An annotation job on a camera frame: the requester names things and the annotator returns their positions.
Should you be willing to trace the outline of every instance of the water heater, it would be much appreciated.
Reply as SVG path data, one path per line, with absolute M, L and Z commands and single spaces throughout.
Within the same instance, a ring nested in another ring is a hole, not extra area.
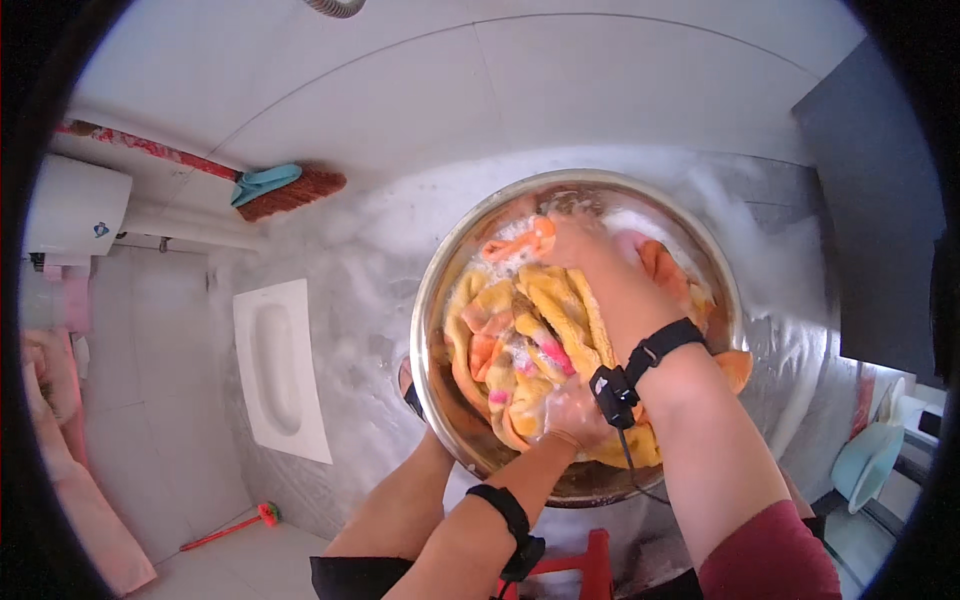
M 133 178 L 67 158 L 47 155 L 30 199 L 24 252 L 100 256 L 123 223 Z

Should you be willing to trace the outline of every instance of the pipe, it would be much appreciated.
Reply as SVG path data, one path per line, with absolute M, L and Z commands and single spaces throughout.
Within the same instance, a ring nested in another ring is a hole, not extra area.
M 320 14 L 332 16 L 336 19 L 349 19 L 363 8 L 367 0 L 353 0 L 339 2 L 338 0 L 303 0 L 307 6 Z
M 244 248 L 263 252 L 267 246 L 266 238 L 249 233 L 240 233 L 224 228 L 216 228 L 196 223 L 179 221 L 169 217 L 145 214 L 140 211 L 127 211 L 121 229 L 132 233 L 146 233 L 160 237 L 172 237 L 179 240 L 204 242 L 218 246 Z

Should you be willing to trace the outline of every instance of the black shorts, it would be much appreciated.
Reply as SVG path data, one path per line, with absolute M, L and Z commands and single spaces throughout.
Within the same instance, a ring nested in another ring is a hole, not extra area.
M 823 541 L 823 517 L 804 520 L 814 537 Z M 385 557 L 310 557 L 313 589 L 322 600 L 379 600 L 400 581 L 413 561 Z M 703 598 L 693 570 L 672 582 L 643 592 L 640 598 Z
M 313 589 L 323 600 L 379 600 L 413 565 L 384 557 L 310 557 Z

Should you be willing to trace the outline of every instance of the metal basin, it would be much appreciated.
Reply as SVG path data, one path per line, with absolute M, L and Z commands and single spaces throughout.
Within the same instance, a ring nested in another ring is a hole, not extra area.
M 601 213 L 631 210 L 658 228 L 674 247 L 686 253 L 713 292 L 717 310 L 707 335 L 710 351 L 742 349 L 744 345 L 740 298 L 726 258 L 703 224 L 663 192 L 596 169 L 553 171 L 504 187 L 471 210 L 437 249 L 420 283 L 410 330 L 411 366 L 423 413 L 446 449 L 480 479 L 505 466 L 517 453 L 494 436 L 453 381 L 444 343 L 444 307 L 451 288 L 484 242 L 512 221 L 543 212 L 545 204 L 571 196 Z M 637 482 L 644 489 L 655 487 L 662 479 L 661 467 L 637 470 Z M 601 506 L 637 493 L 628 471 L 588 461 L 566 470 L 547 506 Z

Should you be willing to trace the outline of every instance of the wrist strap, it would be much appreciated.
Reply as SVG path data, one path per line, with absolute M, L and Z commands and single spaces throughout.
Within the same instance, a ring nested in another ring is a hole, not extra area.
M 626 369 L 601 365 L 590 379 L 590 390 L 607 423 L 621 432 L 633 427 L 632 408 L 640 402 L 636 383 L 647 369 L 659 365 L 667 353 L 691 343 L 707 344 L 690 319 L 680 319 L 641 340 L 630 354 Z
M 530 535 L 527 513 L 510 490 L 482 483 L 467 490 L 467 495 L 480 496 L 507 521 L 507 531 L 516 540 L 516 550 L 500 572 L 500 579 L 505 582 L 523 581 L 543 556 L 546 541 Z
M 624 370 L 627 375 L 627 383 L 631 388 L 636 387 L 636 383 L 647 369 L 656 367 L 669 352 L 687 344 L 703 344 L 706 346 L 707 341 L 704 340 L 704 336 L 700 333 L 697 325 L 686 318 L 674 321 L 657 330 L 649 338 L 640 340 L 640 343 L 631 352 L 630 360 L 627 361 L 627 368 Z

